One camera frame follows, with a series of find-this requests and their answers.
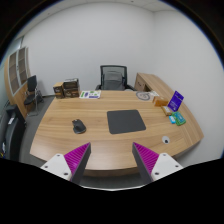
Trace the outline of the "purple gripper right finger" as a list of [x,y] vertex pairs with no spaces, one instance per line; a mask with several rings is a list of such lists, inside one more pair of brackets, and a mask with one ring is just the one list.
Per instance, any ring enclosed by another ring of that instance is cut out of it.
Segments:
[[136,142],[132,144],[132,153],[144,184],[182,169],[182,166],[167,153],[158,154]]

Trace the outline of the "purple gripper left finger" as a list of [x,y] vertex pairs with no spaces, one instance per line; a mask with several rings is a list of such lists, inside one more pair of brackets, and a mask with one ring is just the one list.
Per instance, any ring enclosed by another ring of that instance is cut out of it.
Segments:
[[42,169],[65,180],[79,184],[91,154],[91,143],[86,143],[69,153],[55,154]]

